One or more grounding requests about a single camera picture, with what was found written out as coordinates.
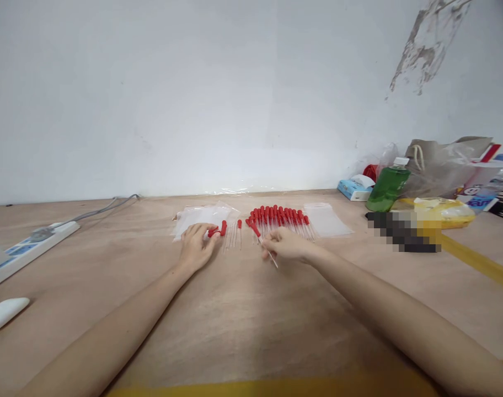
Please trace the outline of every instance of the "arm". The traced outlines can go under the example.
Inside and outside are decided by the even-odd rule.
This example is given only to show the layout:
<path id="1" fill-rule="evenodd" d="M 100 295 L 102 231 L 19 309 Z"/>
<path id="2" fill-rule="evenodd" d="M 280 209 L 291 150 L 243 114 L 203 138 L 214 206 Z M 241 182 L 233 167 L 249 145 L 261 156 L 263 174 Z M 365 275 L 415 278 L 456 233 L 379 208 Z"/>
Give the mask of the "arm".
<path id="1" fill-rule="evenodd" d="M 220 234 L 204 246 L 216 227 L 196 224 L 181 236 L 178 263 L 127 300 L 47 365 L 20 397 L 99 396 L 143 343 L 184 283 L 211 257 Z"/>
<path id="2" fill-rule="evenodd" d="M 503 363 L 416 299 L 286 228 L 273 231 L 263 246 L 312 265 L 448 392 L 503 396 Z"/>

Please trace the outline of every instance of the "power cord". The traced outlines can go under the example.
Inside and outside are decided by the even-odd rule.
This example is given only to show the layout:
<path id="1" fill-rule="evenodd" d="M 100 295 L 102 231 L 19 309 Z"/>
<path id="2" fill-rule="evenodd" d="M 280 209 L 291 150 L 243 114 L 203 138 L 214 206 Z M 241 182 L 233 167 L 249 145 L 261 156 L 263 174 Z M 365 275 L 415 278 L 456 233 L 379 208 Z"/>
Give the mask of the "power cord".
<path id="1" fill-rule="evenodd" d="M 140 196 L 138 194 L 133 194 L 132 196 L 121 201 L 120 203 L 118 203 L 116 205 L 112 205 L 118 200 L 117 197 L 114 197 L 114 199 L 112 200 L 112 202 L 110 204 L 108 204 L 104 208 L 101 208 L 100 210 L 90 211 L 90 212 L 84 213 L 82 215 L 74 217 L 73 219 L 70 219 L 69 221 L 62 222 L 61 224 L 58 224 L 56 226 L 48 226 L 48 227 L 38 228 L 31 233 L 30 242 L 37 243 L 37 242 L 43 241 L 43 240 L 51 237 L 54 234 L 56 228 L 59 228 L 60 226 L 64 226 L 66 223 L 80 221 L 81 219 L 89 218 L 90 216 L 98 215 L 100 213 L 103 213 L 103 212 L 106 212 L 109 210 L 113 210 L 117 207 L 122 206 L 124 203 L 126 203 L 128 200 L 130 200 L 133 197 L 137 197 L 138 199 L 140 198 Z"/>

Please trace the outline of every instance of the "paper bag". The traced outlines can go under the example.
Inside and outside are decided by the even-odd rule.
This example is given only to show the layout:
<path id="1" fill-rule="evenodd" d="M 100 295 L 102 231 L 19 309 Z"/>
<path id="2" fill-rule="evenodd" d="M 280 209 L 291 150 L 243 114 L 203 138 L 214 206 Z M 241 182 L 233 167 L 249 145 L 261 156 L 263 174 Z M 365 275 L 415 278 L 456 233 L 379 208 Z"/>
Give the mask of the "paper bag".
<path id="1" fill-rule="evenodd" d="M 401 197 L 452 198 L 457 188 L 474 174 L 472 159 L 492 142 L 488 137 L 463 137 L 450 144 L 412 140 L 406 150 L 411 175 Z"/>

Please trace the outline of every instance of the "hand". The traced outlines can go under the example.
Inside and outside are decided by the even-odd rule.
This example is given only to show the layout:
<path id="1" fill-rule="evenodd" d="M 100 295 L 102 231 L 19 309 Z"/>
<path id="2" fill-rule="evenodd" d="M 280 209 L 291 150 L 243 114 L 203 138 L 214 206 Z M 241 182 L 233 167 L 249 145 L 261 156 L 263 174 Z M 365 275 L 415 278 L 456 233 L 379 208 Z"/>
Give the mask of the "hand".
<path id="1" fill-rule="evenodd" d="M 286 259 L 306 261 L 308 254 L 314 249 L 314 244 L 287 228 L 280 227 L 263 239 L 263 248 L 263 259 L 268 259 L 270 251 L 274 257 L 279 255 Z"/>
<path id="2" fill-rule="evenodd" d="M 215 245 L 220 238 L 220 233 L 215 233 L 207 243 L 204 243 L 206 231 L 216 229 L 211 223 L 196 223 L 181 235 L 183 247 L 181 248 L 179 265 L 192 267 L 193 271 L 201 269 L 213 254 Z"/>

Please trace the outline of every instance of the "white wall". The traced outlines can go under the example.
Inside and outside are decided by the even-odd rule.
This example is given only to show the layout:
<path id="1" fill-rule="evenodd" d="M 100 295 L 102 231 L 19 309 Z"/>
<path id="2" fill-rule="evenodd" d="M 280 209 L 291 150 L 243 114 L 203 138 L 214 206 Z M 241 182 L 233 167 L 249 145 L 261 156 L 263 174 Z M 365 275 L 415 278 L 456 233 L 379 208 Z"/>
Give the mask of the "white wall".
<path id="1" fill-rule="evenodd" d="M 0 0 L 0 203 L 330 188 L 390 141 L 503 144 L 503 0 L 390 93 L 426 3 Z"/>

